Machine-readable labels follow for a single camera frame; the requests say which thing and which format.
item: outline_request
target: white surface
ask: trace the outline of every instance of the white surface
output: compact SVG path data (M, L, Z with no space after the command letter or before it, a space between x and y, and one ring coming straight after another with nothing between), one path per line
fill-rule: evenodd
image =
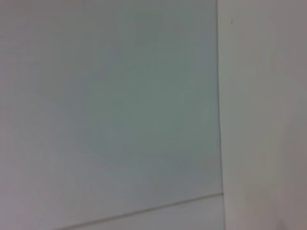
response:
M224 230L223 198L209 198L80 230Z
M226 230L307 227L306 6L219 0Z
M92 1L90 16L6 2L18 11L1 3L1 229L222 191L215 1ZM80 15L88 25L68 23Z

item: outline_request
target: white wall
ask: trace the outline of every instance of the white wall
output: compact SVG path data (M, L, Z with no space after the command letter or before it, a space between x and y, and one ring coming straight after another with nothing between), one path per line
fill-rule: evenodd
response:
M0 229L222 230L215 0L86 2L0 1Z
M219 0L226 230L307 227L306 6Z

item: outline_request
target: painted surface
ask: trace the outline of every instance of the painted surface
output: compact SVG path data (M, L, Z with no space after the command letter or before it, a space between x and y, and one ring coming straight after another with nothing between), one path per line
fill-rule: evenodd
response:
M222 192L215 9L0 1L1 229Z
M226 230L303 230L306 2L219 0Z

